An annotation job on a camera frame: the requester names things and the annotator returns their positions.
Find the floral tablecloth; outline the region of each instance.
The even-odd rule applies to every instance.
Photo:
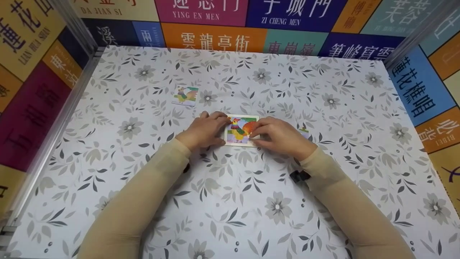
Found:
[[[199,88],[195,107],[171,103],[183,86]],[[110,199],[203,110],[305,127],[417,258],[460,257],[458,215],[381,62],[114,46],[43,172],[11,256],[74,257]],[[190,164],[152,221],[144,258],[353,256],[328,211],[290,179],[291,158],[220,147]]]

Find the orange sign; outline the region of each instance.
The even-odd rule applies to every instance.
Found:
[[[460,33],[430,56],[430,62],[444,80],[460,69]]]
[[[460,142],[460,109],[454,107],[415,127],[427,153]]]
[[[447,78],[444,81],[444,84],[446,85],[447,89],[449,90],[454,100],[457,102],[457,104],[459,104],[460,103],[460,71],[458,71],[457,73]]]
[[[43,57],[43,62],[70,88],[73,88],[80,78],[82,72],[80,66],[58,40]]]
[[[267,29],[161,23],[167,47],[262,52]]]
[[[332,32],[359,33],[382,0],[350,0],[346,3]]]
[[[0,65],[0,112],[3,112],[22,82]]]
[[[0,165],[0,216],[10,209],[25,178],[26,173]]]
[[[429,155],[457,213],[460,212],[459,154],[460,145],[455,145]]]

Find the wall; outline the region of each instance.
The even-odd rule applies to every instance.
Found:
[[[442,1],[70,0],[99,46],[385,59]]]
[[[460,212],[459,31],[460,9],[456,9],[388,70],[457,212]]]
[[[0,219],[88,56],[48,0],[0,1]]]

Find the puzzle card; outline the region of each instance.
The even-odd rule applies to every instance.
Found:
[[[227,114],[231,124],[224,132],[227,146],[255,147],[249,140],[249,135],[254,131],[255,123],[259,116]]]
[[[198,91],[198,87],[178,87],[176,89],[176,92],[174,93],[174,99],[172,103],[193,107],[196,104],[196,97],[198,95]]]

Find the table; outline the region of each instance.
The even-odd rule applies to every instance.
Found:
[[[172,104],[198,87],[195,107]],[[149,47],[105,50],[8,251],[72,258],[110,199],[203,110],[273,116],[334,157],[417,258],[458,258],[459,218],[380,61]],[[349,258],[289,157],[202,150],[164,199],[143,258]],[[267,213],[273,200],[283,214]]]

